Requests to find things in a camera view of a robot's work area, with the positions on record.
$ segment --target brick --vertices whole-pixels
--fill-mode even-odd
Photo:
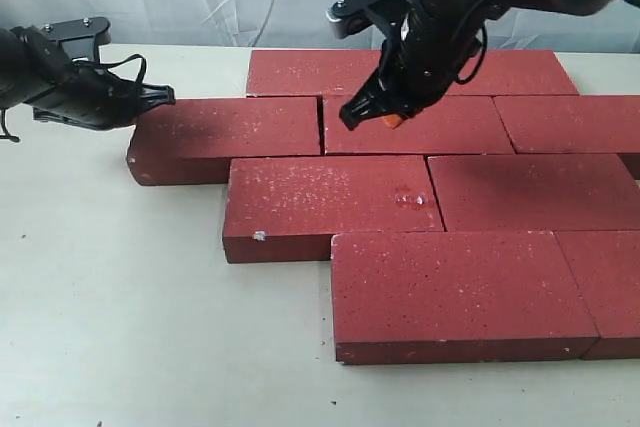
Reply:
[[[336,360],[567,360],[597,330],[551,232],[341,234],[332,242]]]
[[[141,185],[223,184],[234,158],[321,153],[313,97],[192,99],[140,117],[127,163]]]
[[[448,97],[400,128],[380,119],[350,132],[338,117],[348,97],[324,99],[327,154],[513,154],[490,97]]]
[[[600,333],[585,359],[640,358],[640,232],[560,232]]]
[[[448,231],[640,229],[640,190],[615,154],[432,157]]]
[[[443,230],[424,159],[239,159],[223,246],[229,263],[329,260],[340,232]]]
[[[379,50],[254,50],[249,96],[354,95],[378,66]],[[476,59],[471,59],[463,76]],[[447,95],[578,95],[555,54],[545,50],[490,50],[477,77],[453,84]]]
[[[621,154],[640,178],[640,96],[513,96],[495,102],[517,152]]]

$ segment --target orange object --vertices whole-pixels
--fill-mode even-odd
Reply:
[[[385,115],[384,117],[382,117],[382,120],[384,121],[385,124],[387,124],[387,126],[391,127],[392,129],[395,129],[396,127],[400,127],[404,123],[404,120],[402,119],[402,117],[395,114]]]

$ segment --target white table surface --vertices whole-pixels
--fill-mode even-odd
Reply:
[[[179,98],[242,97],[249,49],[111,45]],[[640,56],[559,54],[584,94]],[[137,65],[116,72],[135,74]],[[9,113],[0,143],[0,425],[640,424],[640,361],[345,367],[328,263],[227,265],[225,186],[139,187],[131,129]]]

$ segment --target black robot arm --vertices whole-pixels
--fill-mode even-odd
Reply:
[[[146,60],[132,55],[117,64],[100,62],[100,46],[110,42],[104,17],[35,27],[0,29],[0,139],[19,141],[6,127],[6,112],[18,105],[33,108],[34,119],[90,130],[131,124],[163,104],[175,104],[168,85],[143,82]],[[140,59],[135,80],[109,71]]]
[[[378,67],[342,107],[340,118],[350,130],[376,117],[393,115],[401,122],[438,102],[453,83],[470,82],[487,50],[485,22],[511,8],[588,16],[611,1],[339,0],[327,11],[338,38],[371,25],[385,36]],[[640,0],[626,1],[640,7]],[[460,78],[475,56],[475,69]]]

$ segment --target red brick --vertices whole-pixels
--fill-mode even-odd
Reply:
[[[324,99],[327,154],[513,154],[490,97],[448,97],[400,128],[380,119],[350,132],[338,117],[348,97]]]
[[[320,155],[317,100],[180,100],[143,115],[128,165],[141,185],[221,184],[231,159]]]
[[[340,362],[565,360],[597,338],[550,232],[344,234],[332,247]]]
[[[560,232],[600,339],[585,359],[640,358],[640,232]]]
[[[379,50],[254,50],[249,96],[353,95],[375,70]],[[477,59],[463,72],[468,75]],[[448,95],[577,95],[555,54],[545,50],[491,50],[477,77],[453,84]]]
[[[448,231],[640,229],[640,190],[615,154],[433,157]]]
[[[616,153],[623,154],[628,168],[638,164],[640,96],[513,96],[495,101],[517,152]]]
[[[340,232],[443,230],[424,159],[318,157],[231,164],[229,263],[329,260]]]

